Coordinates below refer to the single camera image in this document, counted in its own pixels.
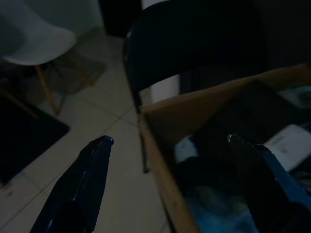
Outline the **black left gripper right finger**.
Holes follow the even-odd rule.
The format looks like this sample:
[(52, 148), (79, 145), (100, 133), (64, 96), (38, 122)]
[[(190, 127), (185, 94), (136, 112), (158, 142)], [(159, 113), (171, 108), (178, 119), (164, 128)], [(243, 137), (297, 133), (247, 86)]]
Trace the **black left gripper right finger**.
[(264, 145), (228, 136), (242, 194), (260, 233), (309, 233), (311, 198)]

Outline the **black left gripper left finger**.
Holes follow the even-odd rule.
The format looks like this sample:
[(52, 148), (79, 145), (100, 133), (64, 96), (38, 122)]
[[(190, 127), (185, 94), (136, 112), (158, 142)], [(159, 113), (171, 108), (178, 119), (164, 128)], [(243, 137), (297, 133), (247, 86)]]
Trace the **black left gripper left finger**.
[(104, 195), (113, 138), (89, 142), (58, 179), (31, 228), (33, 233), (91, 233)]

